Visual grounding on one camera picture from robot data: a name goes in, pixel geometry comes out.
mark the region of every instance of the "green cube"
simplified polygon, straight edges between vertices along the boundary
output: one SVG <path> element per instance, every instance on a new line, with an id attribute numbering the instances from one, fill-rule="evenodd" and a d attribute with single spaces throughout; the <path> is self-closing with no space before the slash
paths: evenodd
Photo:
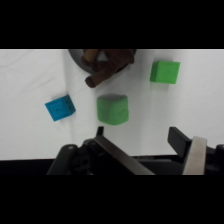
<path id="1" fill-rule="evenodd" d="M 120 95 L 105 95 L 97 99 L 99 121 L 119 125 L 129 120 L 128 98 Z"/>
<path id="2" fill-rule="evenodd" d="M 176 84 L 180 63 L 157 61 L 152 65 L 151 82 Z"/>

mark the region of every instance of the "blue cube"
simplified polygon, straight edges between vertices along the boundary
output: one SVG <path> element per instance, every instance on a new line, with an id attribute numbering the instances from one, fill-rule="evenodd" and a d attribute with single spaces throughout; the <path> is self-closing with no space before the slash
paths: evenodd
<path id="1" fill-rule="evenodd" d="M 76 111 L 70 96 L 65 96 L 50 103 L 46 103 L 45 106 L 54 121 L 69 117 Z"/>

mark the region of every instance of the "block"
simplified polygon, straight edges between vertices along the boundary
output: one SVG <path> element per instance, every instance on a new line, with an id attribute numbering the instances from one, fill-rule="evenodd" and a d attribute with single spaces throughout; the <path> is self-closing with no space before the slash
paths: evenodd
<path id="1" fill-rule="evenodd" d="M 99 121 L 109 125 L 120 125 L 129 120 L 128 98 L 120 95 L 105 95 L 97 99 Z"/>
<path id="2" fill-rule="evenodd" d="M 53 121 L 69 117 L 76 111 L 70 96 L 65 96 L 46 103 L 45 106 L 47 107 Z"/>
<path id="3" fill-rule="evenodd" d="M 151 82 L 176 84 L 180 63 L 157 61 L 152 65 Z"/>

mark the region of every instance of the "metal bar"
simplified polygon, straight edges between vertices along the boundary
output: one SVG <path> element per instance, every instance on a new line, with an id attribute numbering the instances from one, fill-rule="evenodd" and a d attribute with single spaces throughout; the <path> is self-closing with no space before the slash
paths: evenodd
<path id="1" fill-rule="evenodd" d="M 101 147 L 103 147 L 111 156 L 113 156 L 118 162 L 126 167 L 134 175 L 154 175 L 153 172 L 146 169 L 143 165 L 138 163 L 136 160 L 128 156 L 116 145 L 111 143 L 108 139 L 103 136 L 97 136 L 94 138 Z"/>
<path id="2" fill-rule="evenodd" d="M 104 133 L 104 127 L 98 127 L 96 136 L 101 136 Z"/>

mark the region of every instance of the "white surface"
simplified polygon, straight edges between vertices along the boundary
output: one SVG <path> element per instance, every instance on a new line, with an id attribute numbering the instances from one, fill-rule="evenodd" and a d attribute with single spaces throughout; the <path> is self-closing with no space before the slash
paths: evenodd
<path id="1" fill-rule="evenodd" d="M 156 59 L 181 62 L 176 85 L 149 82 Z M 129 98 L 129 122 L 104 125 L 105 136 L 129 155 L 174 154 L 170 126 L 215 147 L 224 139 L 223 63 L 224 50 L 138 50 L 133 66 L 89 89 L 66 49 L 1 49 L 0 160 L 54 158 L 65 144 L 80 146 L 102 125 L 96 98 L 108 93 Z M 54 123 L 44 104 L 66 93 L 77 112 Z"/>

